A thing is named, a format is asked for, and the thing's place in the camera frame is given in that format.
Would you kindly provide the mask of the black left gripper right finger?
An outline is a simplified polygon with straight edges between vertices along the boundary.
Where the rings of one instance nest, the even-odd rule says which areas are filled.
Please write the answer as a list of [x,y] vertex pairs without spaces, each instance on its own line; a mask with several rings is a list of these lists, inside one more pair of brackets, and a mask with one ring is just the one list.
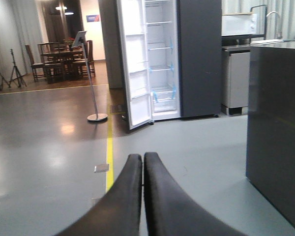
[[242,236],[198,205],[156,152],[144,155],[144,202],[150,236]]

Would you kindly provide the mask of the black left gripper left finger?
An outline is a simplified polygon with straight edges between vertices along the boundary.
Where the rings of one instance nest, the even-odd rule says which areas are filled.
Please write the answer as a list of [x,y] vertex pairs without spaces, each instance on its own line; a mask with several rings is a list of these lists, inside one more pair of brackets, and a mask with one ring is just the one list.
[[138,236],[142,202],[142,158],[130,154],[110,190],[58,236]]

